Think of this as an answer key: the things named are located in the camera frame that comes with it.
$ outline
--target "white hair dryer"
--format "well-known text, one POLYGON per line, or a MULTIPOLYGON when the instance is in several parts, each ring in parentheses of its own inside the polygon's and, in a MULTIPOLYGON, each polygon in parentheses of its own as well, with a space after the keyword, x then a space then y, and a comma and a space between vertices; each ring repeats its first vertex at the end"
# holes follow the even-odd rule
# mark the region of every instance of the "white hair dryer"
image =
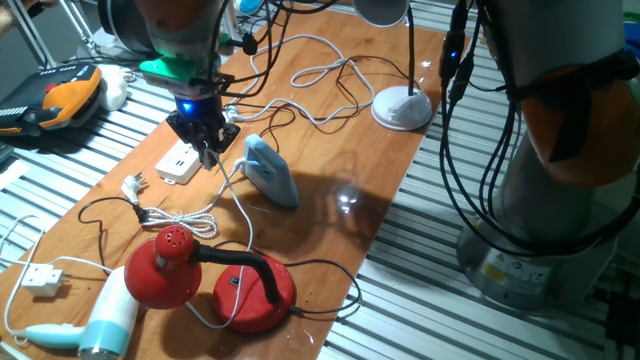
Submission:
POLYGON ((78 348, 83 360, 115 360, 127 352, 138 302, 124 283, 124 267, 109 275, 86 326, 40 324, 11 335, 54 349, 78 348))

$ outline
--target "power outlet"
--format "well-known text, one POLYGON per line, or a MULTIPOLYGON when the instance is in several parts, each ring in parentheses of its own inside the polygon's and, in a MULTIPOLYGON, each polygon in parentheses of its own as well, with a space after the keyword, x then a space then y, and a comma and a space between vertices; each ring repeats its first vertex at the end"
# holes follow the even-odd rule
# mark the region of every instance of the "power outlet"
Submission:
POLYGON ((35 297, 53 297, 58 293, 63 280, 64 272, 55 269, 53 265, 32 264, 29 265, 21 285, 35 297))
POLYGON ((169 185, 186 184, 198 168, 198 153, 193 150, 191 144, 185 144, 182 140, 178 140, 156 165, 158 175, 169 185))

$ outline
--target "lamp base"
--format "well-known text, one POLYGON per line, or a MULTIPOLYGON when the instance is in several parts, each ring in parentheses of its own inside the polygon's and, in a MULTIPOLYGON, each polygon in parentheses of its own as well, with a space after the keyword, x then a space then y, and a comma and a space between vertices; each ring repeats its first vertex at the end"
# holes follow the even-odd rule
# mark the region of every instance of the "lamp base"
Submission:
MULTIPOLYGON (((280 324, 289 314, 295 299, 295 285, 289 270, 278 260, 264 257, 271 267, 278 284, 280 301, 271 304, 264 295, 262 280, 250 267, 244 268, 240 302, 235 318, 229 328, 240 333, 253 334, 267 331, 280 324)), ((218 319, 229 321, 236 303, 241 266, 227 267, 213 289, 213 305, 218 319)))
POLYGON ((431 121, 431 100, 419 89, 413 96, 406 86, 394 86, 382 90, 373 99, 371 114, 378 124, 396 131, 411 131, 431 121))

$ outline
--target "white plug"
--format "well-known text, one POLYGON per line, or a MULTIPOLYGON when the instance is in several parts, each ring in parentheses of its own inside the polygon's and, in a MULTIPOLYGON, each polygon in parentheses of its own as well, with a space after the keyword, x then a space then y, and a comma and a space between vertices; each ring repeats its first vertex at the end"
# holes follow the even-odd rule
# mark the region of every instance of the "white plug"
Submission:
POLYGON ((129 175, 122 182, 120 190, 122 190, 122 193, 127 197, 127 199, 129 199, 129 201, 138 205, 140 204, 140 200, 138 200, 138 191, 142 189, 143 183, 144 178, 142 177, 142 173, 138 173, 135 177, 129 175))
POLYGON ((62 285, 64 272, 48 264, 32 264, 22 278, 22 287, 36 297, 53 297, 62 285))

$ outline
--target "hair dryer handle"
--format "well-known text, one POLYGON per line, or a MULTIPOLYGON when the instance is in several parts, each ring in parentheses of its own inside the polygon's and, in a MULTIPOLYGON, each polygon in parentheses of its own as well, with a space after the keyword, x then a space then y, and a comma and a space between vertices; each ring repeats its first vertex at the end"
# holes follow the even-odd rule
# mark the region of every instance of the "hair dryer handle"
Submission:
POLYGON ((11 335, 52 349, 75 349, 80 344, 84 326, 71 324, 40 324, 24 330, 12 331, 11 335))

